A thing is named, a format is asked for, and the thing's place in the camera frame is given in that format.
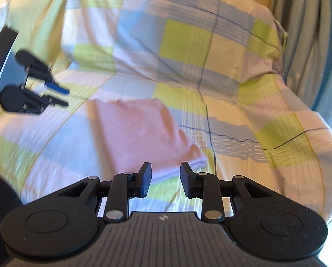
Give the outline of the plaid pillow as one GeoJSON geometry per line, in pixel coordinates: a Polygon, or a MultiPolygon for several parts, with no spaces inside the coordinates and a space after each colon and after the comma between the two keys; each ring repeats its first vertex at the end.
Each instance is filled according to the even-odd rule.
{"type": "Polygon", "coordinates": [[[284,41],[253,0],[67,0],[61,48],[75,69],[216,86],[280,74],[284,41]]]}

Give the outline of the light green pillow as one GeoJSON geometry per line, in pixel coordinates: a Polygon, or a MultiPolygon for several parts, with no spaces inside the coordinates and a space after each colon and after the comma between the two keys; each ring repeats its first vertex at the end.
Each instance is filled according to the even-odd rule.
{"type": "Polygon", "coordinates": [[[67,69],[71,62],[61,49],[67,0],[0,0],[0,3],[5,1],[10,2],[8,23],[18,31],[14,49],[30,50],[55,72],[67,69]]]}

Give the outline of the pink cloth garment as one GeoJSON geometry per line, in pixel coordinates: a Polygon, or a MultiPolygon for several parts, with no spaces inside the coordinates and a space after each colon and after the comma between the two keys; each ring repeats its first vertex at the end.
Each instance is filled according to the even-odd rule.
{"type": "Polygon", "coordinates": [[[112,174],[137,172],[151,163],[152,181],[177,177],[180,165],[204,168],[207,157],[159,99],[93,101],[98,136],[112,174]]]}

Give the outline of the grey-blue curtain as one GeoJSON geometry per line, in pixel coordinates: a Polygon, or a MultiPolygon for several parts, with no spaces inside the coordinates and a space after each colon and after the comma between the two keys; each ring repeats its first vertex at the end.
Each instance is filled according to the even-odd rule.
{"type": "Polygon", "coordinates": [[[287,87],[332,129],[332,0],[271,0],[270,10],[288,33],[287,87]]]}

